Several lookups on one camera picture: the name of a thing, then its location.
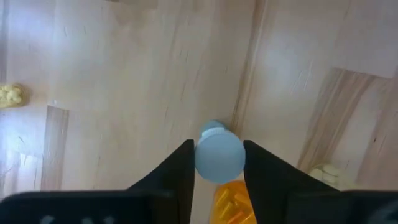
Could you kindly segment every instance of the wood panel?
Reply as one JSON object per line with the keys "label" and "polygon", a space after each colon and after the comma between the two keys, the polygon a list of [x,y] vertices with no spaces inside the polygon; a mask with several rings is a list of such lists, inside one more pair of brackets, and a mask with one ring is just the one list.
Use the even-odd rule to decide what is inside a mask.
{"label": "wood panel", "polygon": [[1,3],[1,70],[6,82],[26,86],[30,94],[29,106],[1,111],[0,192],[7,196],[40,190],[55,2]]}
{"label": "wood panel", "polygon": [[[315,165],[331,163],[332,157],[347,130],[348,123],[354,118],[353,114],[358,107],[358,103],[364,93],[376,82],[376,79],[381,78],[339,68],[331,70],[325,79],[315,105],[312,124],[308,129],[307,140],[297,164],[300,170],[309,172]],[[357,115],[358,118],[363,118],[363,116],[363,114]],[[362,119],[363,124],[374,123],[375,120],[375,118],[367,121]],[[360,142],[368,142],[369,138],[370,135],[356,138],[356,140],[359,140],[356,144],[352,139],[350,141],[352,142],[351,146]],[[344,151],[348,153],[350,148],[346,148]],[[360,156],[359,152],[361,151],[364,152],[364,150],[358,150],[356,158],[363,157]]]}
{"label": "wood panel", "polygon": [[261,35],[264,33],[264,21],[272,17],[272,9],[266,5],[267,1],[256,1],[253,13],[253,23],[251,29],[251,38],[244,63],[243,72],[239,81],[238,96],[234,107],[234,113],[229,129],[236,135],[240,135],[242,128],[240,124],[246,115],[246,108],[251,92],[253,82],[253,70],[257,59],[259,46],[261,44]]}
{"label": "wood panel", "polygon": [[47,107],[41,190],[61,190],[69,111]]}
{"label": "wood panel", "polygon": [[105,1],[131,4],[140,7],[141,9],[156,9],[158,0],[105,0]]}
{"label": "wood panel", "polygon": [[398,76],[384,104],[362,166],[358,182],[370,189],[397,190]]}
{"label": "wood panel", "polygon": [[391,80],[375,78],[365,90],[349,119],[329,163],[339,168],[344,177],[355,183],[372,133],[391,89]]}
{"label": "wood panel", "polygon": [[296,165],[349,2],[268,1],[246,115],[236,126]]}
{"label": "wood panel", "polygon": [[[48,104],[70,111],[62,189],[125,189],[209,119],[230,123],[257,4],[57,1]],[[197,175],[193,223],[215,189]]]}
{"label": "wood panel", "polygon": [[333,66],[392,78],[398,66],[398,2],[352,0],[333,50]]}

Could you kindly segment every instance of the pale yellow object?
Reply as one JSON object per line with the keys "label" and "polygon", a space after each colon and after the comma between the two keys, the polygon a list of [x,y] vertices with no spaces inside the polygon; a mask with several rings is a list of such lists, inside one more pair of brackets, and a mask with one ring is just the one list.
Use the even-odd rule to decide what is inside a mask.
{"label": "pale yellow object", "polygon": [[257,221],[243,181],[232,181],[217,189],[210,224],[255,223]]}
{"label": "pale yellow object", "polygon": [[331,164],[319,164],[310,171],[309,175],[338,190],[359,188],[353,181],[347,179],[341,170]]}
{"label": "pale yellow object", "polygon": [[0,108],[23,106],[27,95],[20,85],[0,85]]}

